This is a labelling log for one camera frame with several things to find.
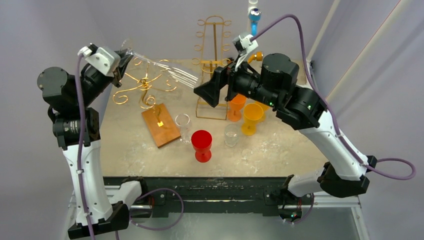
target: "wooden base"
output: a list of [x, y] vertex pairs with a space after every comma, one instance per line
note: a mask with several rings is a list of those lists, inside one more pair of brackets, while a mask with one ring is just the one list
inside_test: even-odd
[[160, 124], [158, 124], [159, 121], [157, 113], [154, 112], [152, 108], [142, 112], [141, 115], [147, 124], [147, 128], [153, 137], [157, 148], [160, 149], [170, 142], [179, 139], [181, 134], [165, 105], [161, 103], [157, 106], [157, 108], [160, 108], [159, 119], [160, 122], [163, 123], [162, 126], [159, 126]]

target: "white wall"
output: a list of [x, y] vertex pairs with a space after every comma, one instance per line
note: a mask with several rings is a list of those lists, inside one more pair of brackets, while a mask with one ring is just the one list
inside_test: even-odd
[[[195, 36], [203, 28], [198, 19], [220, 15], [231, 20], [229, 30], [231, 54], [236, 57], [231, 40], [247, 30], [248, 0], [87, 0], [91, 13], [106, 43], [119, 48], [124, 39], [131, 37], [134, 49], [151, 58], [192, 59], [200, 54], [194, 45], [201, 44]], [[259, 0], [262, 18], [258, 30], [283, 14], [292, 13], [299, 17], [305, 35], [307, 52], [312, 47], [327, 16], [333, 0]], [[287, 19], [276, 25], [258, 40], [258, 51], [284, 53], [293, 59], [301, 58], [299, 34], [293, 20]], [[205, 51], [213, 56], [213, 45]]]
[[[402, 0], [401, 3], [397, 6], [400, 12], [395, 22], [377, 38], [377, 44], [367, 51], [352, 77], [340, 84], [330, 102], [340, 127], [364, 154], [404, 158], [417, 168], [416, 177], [409, 181], [367, 174], [370, 187], [360, 200], [373, 240], [422, 239], [424, 235], [421, 203], [424, 197], [424, 3], [420, 0]], [[340, 28], [352, 34], [367, 32], [372, 25], [370, 22], [360, 30], [349, 24]], [[355, 44], [353, 40], [345, 39], [345, 45]], [[336, 53], [339, 58], [343, 57], [339, 51]], [[346, 57], [357, 54], [348, 51]], [[317, 72], [338, 71], [335, 62], [320, 68], [320, 59], [317, 58]], [[322, 89], [334, 87], [326, 78], [317, 78], [317, 81]], [[410, 173], [410, 169], [400, 163], [384, 162], [377, 168], [401, 176]]]
[[312, 60], [327, 96], [399, 0], [342, 0]]
[[[104, 39], [84, 1], [2, 0], [0, 33], [0, 238], [56, 240], [72, 181], [37, 77], [73, 74], [78, 50]], [[93, 104], [100, 113], [107, 97]]]

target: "gold ornamental stand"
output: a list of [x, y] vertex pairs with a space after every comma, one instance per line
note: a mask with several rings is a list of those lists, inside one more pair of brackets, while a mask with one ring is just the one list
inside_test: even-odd
[[[224, 19], [221, 16], [213, 15], [206, 20], [199, 19], [197, 21], [197, 24], [199, 26], [204, 26], [203, 31], [196, 32], [196, 37], [202, 38], [201, 45], [196, 44], [194, 46], [194, 50], [200, 52], [200, 58], [193, 58], [192, 63], [193, 65], [199, 65], [201, 69], [201, 83], [203, 83], [205, 80], [208, 81], [211, 79], [215, 68], [218, 66], [225, 66], [227, 65], [230, 60], [228, 58], [224, 58], [224, 52], [230, 50], [229, 44], [224, 44], [224, 38], [229, 38], [231, 35], [230, 31], [224, 31], [225, 27], [228, 27], [231, 25], [230, 20], [224, 21]], [[206, 27], [212, 25], [213, 27], [213, 49], [214, 49], [214, 59], [204, 59], [204, 47], [205, 47], [205, 32]], [[221, 37], [220, 37], [220, 47], [218, 48], [217, 45], [217, 26], [221, 27]], [[199, 105], [208, 107], [208, 103], [205, 102], [202, 98], [198, 98], [197, 104], [196, 104], [196, 117], [201, 119], [216, 119], [216, 120], [227, 120], [227, 111], [228, 111], [228, 102], [225, 103], [219, 103], [217, 108], [225, 108], [225, 116], [223, 117], [208, 117], [208, 116], [201, 116], [199, 114]]]

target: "yellow cup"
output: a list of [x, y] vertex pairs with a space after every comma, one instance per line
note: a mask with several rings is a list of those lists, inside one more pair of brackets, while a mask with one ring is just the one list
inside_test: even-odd
[[249, 103], [244, 107], [241, 132], [246, 136], [252, 136], [256, 133], [256, 124], [259, 123], [264, 116], [264, 111], [261, 106], [255, 103]]
[[262, 111], [263, 111], [263, 116], [262, 116], [262, 118], [259, 120], [259, 122], [260, 123], [262, 123], [263, 121], [265, 121], [265, 119], [267, 118], [267, 115], [265, 114], [265, 112], [268, 110], [268, 109], [270, 109], [270, 106], [268, 106], [268, 105], [265, 105], [265, 104], [263, 104], [263, 103], [260, 103], [260, 102], [258, 102], [258, 101], [255, 101], [254, 102], [255, 104], [257, 104], [257, 105], [259, 105], [260, 106], [260, 108], [262, 109]]

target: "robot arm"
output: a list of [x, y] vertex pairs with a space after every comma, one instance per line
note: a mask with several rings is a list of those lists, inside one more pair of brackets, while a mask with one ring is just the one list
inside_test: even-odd
[[332, 196], [344, 198], [363, 194], [370, 181], [365, 176], [366, 165], [375, 167], [377, 159], [357, 152], [364, 164], [359, 164], [342, 144], [335, 131], [331, 113], [319, 95], [309, 88], [296, 85], [299, 66], [281, 53], [265, 56], [261, 73], [243, 61], [258, 44], [251, 36], [239, 36], [234, 45], [238, 59], [226, 67], [217, 67], [212, 79], [194, 89], [209, 105], [218, 104], [220, 89], [228, 85], [226, 101], [237, 94], [272, 107], [276, 117], [300, 131], [325, 155], [329, 162], [322, 168], [301, 176], [289, 176], [285, 190], [296, 197], [307, 193], [326, 191]]
[[[125, 50], [115, 52], [94, 44], [83, 47], [79, 54], [88, 62], [80, 73], [85, 104], [85, 129], [81, 129], [75, 76], [59, 67], [49, 67], [37, 79], [43, 99], [49, 104], [48, 116], [53, 123], [53, 134], [71, 172], [77, 212], [75, 224], [68, 230], [70, 239], [90, 235], [83, 199], [90, 214], [94, 234], [98, 235], [126, 229], [130, 219], [130, 206], [142, 193], [148, 191], [142, 177], [129, 177], [122, 182], [113, 198], [108, 199], [100, 165], [99, 113], [88, 107], [109, 84], [121, 86], [120, 80], [132, 55], [128, 55]], [[77, 156], [81, 131], [84, 131], [84, 140], [79, 170]]]

